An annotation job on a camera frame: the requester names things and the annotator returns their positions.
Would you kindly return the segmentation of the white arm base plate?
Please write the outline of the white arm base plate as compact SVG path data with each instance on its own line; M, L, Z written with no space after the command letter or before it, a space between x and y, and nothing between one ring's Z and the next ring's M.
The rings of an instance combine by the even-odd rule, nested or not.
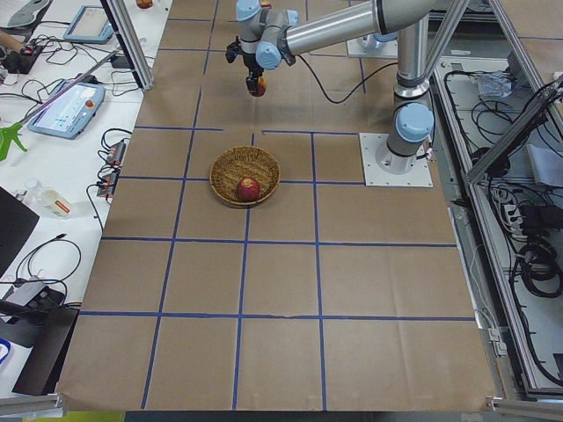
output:
M424 150L410 157L394 155L387 145L387 134L360 133L364 183L374 187L432 188L433 181Z
M357 38L347 42L347 54L351 57L397 59L396 40L379 41L375 38Z

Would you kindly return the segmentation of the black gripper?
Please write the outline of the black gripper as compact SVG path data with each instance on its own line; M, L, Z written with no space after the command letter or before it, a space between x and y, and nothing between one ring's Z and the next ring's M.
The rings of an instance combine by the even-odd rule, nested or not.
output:
M249 93L256 93L257 82L263 76L264 69L258 64L256 54L246 52L243 49L242 40L236 37L235 40L226 47L225 59L227 63L233 63L238 57L243 59L243 63L248 69L248 77L245 79L246 89Z

